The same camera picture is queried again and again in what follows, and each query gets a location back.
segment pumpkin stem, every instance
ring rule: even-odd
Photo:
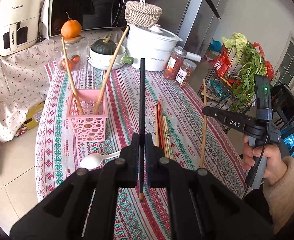
[[[69,20],[69,21],[71,21],[71,18],[69,17],[69,14],[68,14],[68,12],[66,12],[66,13],[67,13],[67,15],[68,15],[68,20]]]
[[[107,38],[104,38],[103,42],[104,42],[104,43],[108,43],[109,40],[110,40],[110,37],[107,37]]]

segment jar label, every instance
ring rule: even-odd
[[[176,76],[176,80],[179,84],[183,83],[185,77],[187,76],[187,72],[183,71],[182,69],[179,70],[177,76]]]
[[[171,72],[173,70],[173,67],[174,67],[175,63],[176,63],[176,60],[173,59],[172,57],[170,57],[170,59],[169,59],[169,61],[167,63],[167,67],[166,67],[167,70]]]

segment black cable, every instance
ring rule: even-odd
[[[260,154],[260,157],[259,157],[259,159],[258,159],[258,165],[256,166],[256,169],[255,169],[254,174],[257,173],[257,170],[258,170],[258,167],[259,167],[260,161],[262,160],[262,157],[263,157],[263,154],[264,154],[264,151],[265,151],[266,144],[267,144],[267,142],[269,141],[269,137],[270,137],[269,135],[266,135],[266,139],[265,139],[265,142],[264,142],[264,145],[263,145],[262,153]],[[241,198],[241,200],[244,200],[244,198],[245,198],[245,196],[246,196],[246,194],[247,194],[248,189],[249,189],[249,185],[247,185],[247,187],[246,187],[246,189],[245,189],[245,193],[244,193],[243,197]]]

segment pink object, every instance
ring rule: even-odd
[[[79,115],[76,100],[71,91],[66,118],[69,119],[78,142],[103,142],[106,140],[107,96],[104,92],[98,114],[94,114],[100,89],[79,89],[77,94],[85,115]]]

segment green pumpkin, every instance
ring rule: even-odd
[[[116,50],[116,44],[108,37],[104,39],[100,39],[95,41],[93,45],[91,45],[91,50],[103,54],[103,55],[113,55]]]

